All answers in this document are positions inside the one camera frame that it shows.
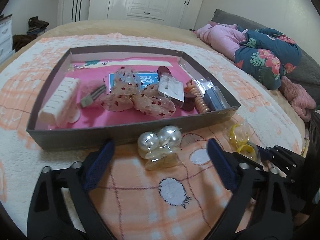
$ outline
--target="pillow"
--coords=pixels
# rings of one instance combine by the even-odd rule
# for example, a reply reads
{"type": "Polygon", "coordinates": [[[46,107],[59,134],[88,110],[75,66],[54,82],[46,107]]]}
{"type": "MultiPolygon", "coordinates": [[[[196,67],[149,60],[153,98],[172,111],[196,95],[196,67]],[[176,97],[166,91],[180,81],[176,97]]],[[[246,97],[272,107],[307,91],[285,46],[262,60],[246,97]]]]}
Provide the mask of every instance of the pillow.
{"type": "MultiPolygon", "coordinates": [[[[217,9],[212,18],[213,22],[221,24],[237,24],[244,29],[256,30],[267,28],[252,20],[240,17],[235,14],[224,12],[217,9]]],[[[293,83],[302,85],[309,95],[316,101],[317,105],[320,105],[320,66],[310,57],[303,49],[301,49],[302,58],[299,66],[287,74],[293,83]]]]}

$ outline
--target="wall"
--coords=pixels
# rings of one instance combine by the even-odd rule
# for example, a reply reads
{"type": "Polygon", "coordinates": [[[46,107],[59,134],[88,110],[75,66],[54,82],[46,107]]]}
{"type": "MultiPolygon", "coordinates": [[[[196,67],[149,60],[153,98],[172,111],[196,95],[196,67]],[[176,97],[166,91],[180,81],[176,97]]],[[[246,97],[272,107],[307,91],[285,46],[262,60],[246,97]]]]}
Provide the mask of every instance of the wall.
{"type": "Polygon", "coordinates": [[[310,0],[203,0],[195,28],[217,8],[285,33],[320,63],[320,16],[310,0]]]}
{"type": "Polygon", "coordinates": [[[39,20],[49,22],[47,30],[57,26],[59,0],[9,0],[4,15],[12,15],[12,34],[26,34],[28,21],[38,16],[39,20]]]}

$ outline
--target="metal screw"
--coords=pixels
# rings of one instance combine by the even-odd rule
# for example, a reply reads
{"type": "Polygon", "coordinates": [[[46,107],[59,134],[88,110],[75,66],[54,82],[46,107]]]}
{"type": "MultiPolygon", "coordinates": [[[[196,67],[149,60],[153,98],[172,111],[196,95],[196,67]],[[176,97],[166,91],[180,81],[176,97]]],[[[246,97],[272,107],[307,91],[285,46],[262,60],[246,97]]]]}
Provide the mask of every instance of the metal screw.
{"type": "Polygon", "coordinates": [[[43,172],[43,173],[47,173],[47,172],[49,172],[49,171],[51,171],[51,167],[50,167],[50,166],[45,166],[45,167],[42,169],[42,172],[43,172]]]}
{"type": "Polygon", "coordinates": [[[82,166],[82,162],[75,162],[71,165],[73,169],[79,169],[82,166]]]}
{"type": "Polygon", "coordinates": [[[270,171],[273,174],[278,174],[278,170],[276,168],[271,168],[270,171]]]}
{"type": "Polygon", "coordinates": [[[250,168],[247,163],[239,163],[239,167],[244,170],[248,170],[250,168]]]}

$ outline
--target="small dark blue box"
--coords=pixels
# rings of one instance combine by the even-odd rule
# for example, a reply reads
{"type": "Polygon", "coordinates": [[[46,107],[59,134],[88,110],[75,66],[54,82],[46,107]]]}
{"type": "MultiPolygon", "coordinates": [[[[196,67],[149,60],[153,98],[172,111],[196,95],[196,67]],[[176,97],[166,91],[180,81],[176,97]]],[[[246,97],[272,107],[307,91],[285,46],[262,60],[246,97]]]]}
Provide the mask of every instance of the small dark blue box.
{"type": "Polygon", "coordinates": [[[224,109],[223,104],[213,88],[205,91],[203,99],[211,111],[224,109]]]}

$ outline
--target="dark teal floral comforter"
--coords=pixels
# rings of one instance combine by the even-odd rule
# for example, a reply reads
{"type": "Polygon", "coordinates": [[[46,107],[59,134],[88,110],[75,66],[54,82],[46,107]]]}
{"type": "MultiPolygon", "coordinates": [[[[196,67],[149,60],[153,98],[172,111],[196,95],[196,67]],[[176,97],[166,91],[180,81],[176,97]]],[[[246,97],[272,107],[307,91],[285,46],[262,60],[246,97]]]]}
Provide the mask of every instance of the dark teal floral comforter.
{"type": "Polygon", "coordinates": [[[235,53],[235,65],[267,89],[278,89],[280,77],[292,72],[301,60],[299,46],[274,29],[248,30],[245,37],[235,53]]]}

